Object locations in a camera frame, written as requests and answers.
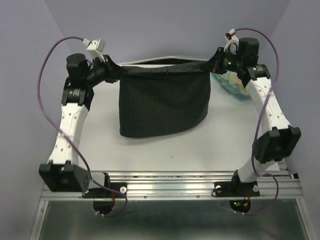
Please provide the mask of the dark dotted skirt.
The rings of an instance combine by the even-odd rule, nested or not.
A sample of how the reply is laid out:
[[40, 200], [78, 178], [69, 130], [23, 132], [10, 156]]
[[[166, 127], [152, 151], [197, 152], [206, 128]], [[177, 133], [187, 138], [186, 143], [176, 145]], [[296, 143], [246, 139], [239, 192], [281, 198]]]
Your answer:
[[119, 133], [132, 139], [190, 130], [209, 111], [211, 79], [206, 61], [163, 67], [122, 66]]

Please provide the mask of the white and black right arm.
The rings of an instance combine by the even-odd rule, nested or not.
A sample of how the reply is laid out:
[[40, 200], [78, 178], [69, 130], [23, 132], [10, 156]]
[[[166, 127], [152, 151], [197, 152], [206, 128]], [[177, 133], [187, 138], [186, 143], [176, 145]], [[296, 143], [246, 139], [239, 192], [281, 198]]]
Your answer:
[[272, 89], [266, 65], [258, 63], [259, 41], [244, 37], [236, 43], [235, 53], [219, 47], [208, 61], [211, 72], [234, 72], [251, 97], [259, 114], [250, 159], [233, 174], [231, 181], [218, 184], [218, 193], [241, 196], [252, 191], [257, 179], [276, 162], [293, 152], [301, 130], [285, 117]]

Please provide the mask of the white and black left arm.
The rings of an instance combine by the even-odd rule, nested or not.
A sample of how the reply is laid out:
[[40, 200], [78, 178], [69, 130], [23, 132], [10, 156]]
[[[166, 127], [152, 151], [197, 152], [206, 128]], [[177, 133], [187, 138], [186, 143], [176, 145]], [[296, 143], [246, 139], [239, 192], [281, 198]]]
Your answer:
[[66, 58], [68, 77], [61, 97], [61, 119], [47, 163], [38, 172], [52, 192], [86, 192], [91, 181], [89, 167], [79, 166], [81, 134], [94, 98], [93, 88], [101, 82], [114, 83], [119, 66], [108, 55], [91, 63], [81, 53]]

